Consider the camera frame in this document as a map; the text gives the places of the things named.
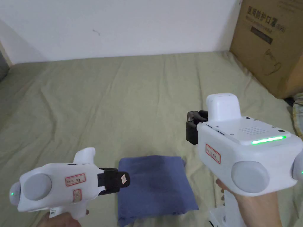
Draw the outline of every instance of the white wall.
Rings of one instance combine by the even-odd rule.
[[[11,61],[228,50],[241,0],[1,0]]]

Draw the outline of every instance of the speaker grille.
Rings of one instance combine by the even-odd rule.
[[[256,134],[262,134],[268,132],[267,130],[264,130],[262,128],[259,128],[257,126],[255,127],[249,127],[249,128],[241,128],[239,129],[241,132],[247,134],[247,135],[256,135]]]

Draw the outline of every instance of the hand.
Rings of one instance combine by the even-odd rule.
[[[276,192],[248,197],[232,192],[219,179],[216,180],[216,184],[222,189],[222,193],[224,190],[228,190],[234,195],[247,227],[282,227]]]
[[[81,227],[80,223],[73,219],[70,213],[63,213],[53,218],[49,218],[49,212],[46,213],[38,222],[37,227]]]

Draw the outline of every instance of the white robotic gripper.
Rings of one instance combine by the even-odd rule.
[[[202,162],[233,192],[259,196],[292,187],[303,178],[303,142],[296,135],[252,117],[241,116],[230,93],[212,94],[207,111],[191,111],[186,137]],[[211,210],[218,227],[244,227],[235,197],[224,192],[225,206]]]

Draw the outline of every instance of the blue towel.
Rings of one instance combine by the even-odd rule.
[[[137,218],[179,215],[198,210],[181,157],[123,158],[119,171],[130,175],[130,186],[118,193],[118,220],[126,226]]]

